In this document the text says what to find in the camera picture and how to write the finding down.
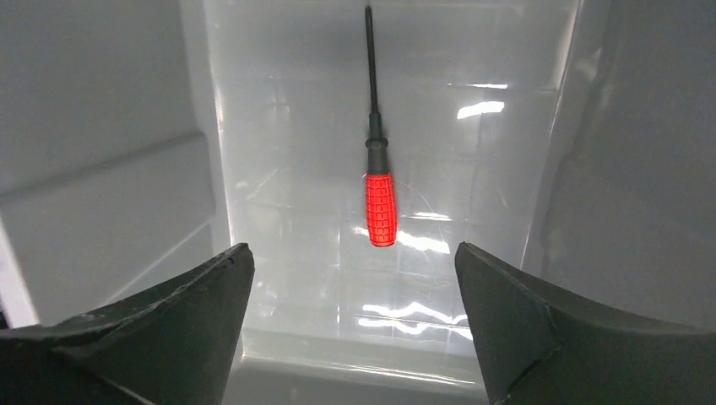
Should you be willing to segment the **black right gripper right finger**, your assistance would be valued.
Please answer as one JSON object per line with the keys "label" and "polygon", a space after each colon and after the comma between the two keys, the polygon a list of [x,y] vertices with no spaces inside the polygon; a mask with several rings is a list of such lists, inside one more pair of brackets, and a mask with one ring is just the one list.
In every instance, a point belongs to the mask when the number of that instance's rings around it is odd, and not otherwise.
{"label": "black right gripper right finger", "polygon": [[714,403],[714,332],[589,300],[467,242],[454,264],[490,403]]}

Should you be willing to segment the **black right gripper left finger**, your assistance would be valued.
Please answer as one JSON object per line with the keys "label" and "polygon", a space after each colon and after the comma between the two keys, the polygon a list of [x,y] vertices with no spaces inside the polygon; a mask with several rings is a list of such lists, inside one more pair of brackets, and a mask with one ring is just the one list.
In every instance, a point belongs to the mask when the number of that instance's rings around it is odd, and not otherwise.
{"label": "black right gripper left finger", "polygon": [[3,330],[2,403],[221,403],[254,272],[240,243],[54,326]]}

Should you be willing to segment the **red handled screwdriver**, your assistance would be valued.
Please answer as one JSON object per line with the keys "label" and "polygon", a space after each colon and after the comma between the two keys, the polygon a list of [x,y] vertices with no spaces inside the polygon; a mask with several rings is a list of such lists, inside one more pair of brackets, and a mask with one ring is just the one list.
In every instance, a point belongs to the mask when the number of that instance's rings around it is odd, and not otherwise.
{"label": "red handled screwdriver", "polygon": [[370,242],[388,247],[397,240],[398,213],[393,177],[388,159],[388,140],[382,127],[377,94],[377,69],[372,8],[365,6],[366,49],[369,74],[369,133],[365,142],[367,170],[365,175],[366,228]]}

